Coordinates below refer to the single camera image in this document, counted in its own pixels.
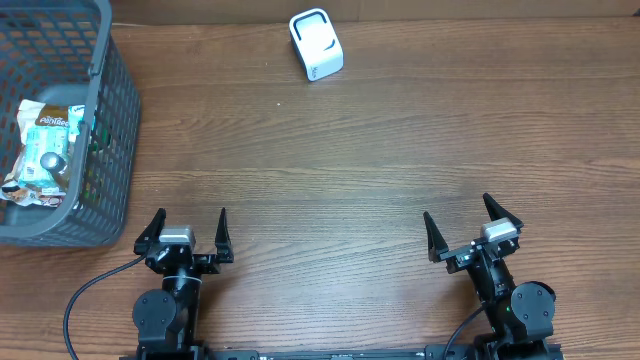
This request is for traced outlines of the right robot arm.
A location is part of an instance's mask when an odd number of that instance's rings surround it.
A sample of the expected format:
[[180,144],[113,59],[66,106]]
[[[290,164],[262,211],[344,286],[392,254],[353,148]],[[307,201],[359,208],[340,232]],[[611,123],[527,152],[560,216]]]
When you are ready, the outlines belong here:
[[485,193],[483,201],[491,221],[481,226],[478,238],[454,250],[448,247],[432,216],[423,213],[429,260],[445,262],[450,274],[466,271],[480,301],[480,307],[450,336],[440,357],[451,359],[457,354],[453,345],[459,334],[483,313],[492,331],[476,336],[465,347],[465,358],[562,359],[561,347],[547,342],[554,333],[555,291],[539,281],[517,285],[505,262],[519,249],[524,223],[490,194]]

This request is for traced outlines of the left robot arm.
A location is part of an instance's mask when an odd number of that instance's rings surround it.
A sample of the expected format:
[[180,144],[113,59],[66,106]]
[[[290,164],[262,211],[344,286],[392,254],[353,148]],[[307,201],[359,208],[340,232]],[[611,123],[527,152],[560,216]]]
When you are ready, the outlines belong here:
[[138,329],[137,359],[211,359],[211,350],[196,338],[200,288],[204,275],[218,274],[234,261],[222,209],[215,234],[216,250],[194,252],[196,238],[189,225],[167,226],[166,210],[154,218],[134,243],[134,253],[162,276],[159,289],[143,293],[135,302],[132,319]]

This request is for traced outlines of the yellow dish soap bottle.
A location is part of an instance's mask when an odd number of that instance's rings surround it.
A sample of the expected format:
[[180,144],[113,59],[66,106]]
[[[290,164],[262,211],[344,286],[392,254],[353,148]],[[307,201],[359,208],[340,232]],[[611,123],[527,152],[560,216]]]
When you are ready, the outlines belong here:
[[40,165],[49,172],[61,190],[69,188],[71,168],[64,157],[55,152],[47,152],[41,156]]

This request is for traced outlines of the teal tissue pack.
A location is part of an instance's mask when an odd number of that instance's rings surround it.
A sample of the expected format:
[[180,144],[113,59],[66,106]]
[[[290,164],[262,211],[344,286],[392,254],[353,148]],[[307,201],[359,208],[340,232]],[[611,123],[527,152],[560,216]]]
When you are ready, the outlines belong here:
[[40,160],[48,152],[65,157],[68,145],[68,129],[66,127],[32,126],[27,131],[24,163],[18,178],[19,184],[38,188],[57,187],[50,172],[41,166]]

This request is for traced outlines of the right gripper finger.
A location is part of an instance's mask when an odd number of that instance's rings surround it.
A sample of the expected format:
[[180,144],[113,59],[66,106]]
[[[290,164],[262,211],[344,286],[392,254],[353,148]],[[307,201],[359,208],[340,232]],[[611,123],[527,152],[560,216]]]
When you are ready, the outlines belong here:
[[524,223],[518,217],[502,207],[489,193],[484,193],[482,198],[489,217],[492,221],[506,218],[514,225],[517,230],[522,229]]
[[442,255],[449,251],[449,247],[434,219],[427,211],[423,213],[423,218],[427,230],[429,260],[434,263],[440,262]]

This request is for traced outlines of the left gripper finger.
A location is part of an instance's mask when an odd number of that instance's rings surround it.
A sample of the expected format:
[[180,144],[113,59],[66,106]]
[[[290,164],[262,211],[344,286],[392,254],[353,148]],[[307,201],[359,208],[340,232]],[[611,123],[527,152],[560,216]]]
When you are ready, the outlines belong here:
[[234,253],[227,226],[226,209],[222,208],[215,235],[216,262],[233,263]]
[[161,231],[164,228],[166,210],[159,208],[147,225],[145,230],[138,236],[134,243],[133,252],[136,255],[145,255],[154,243],[158,242]]

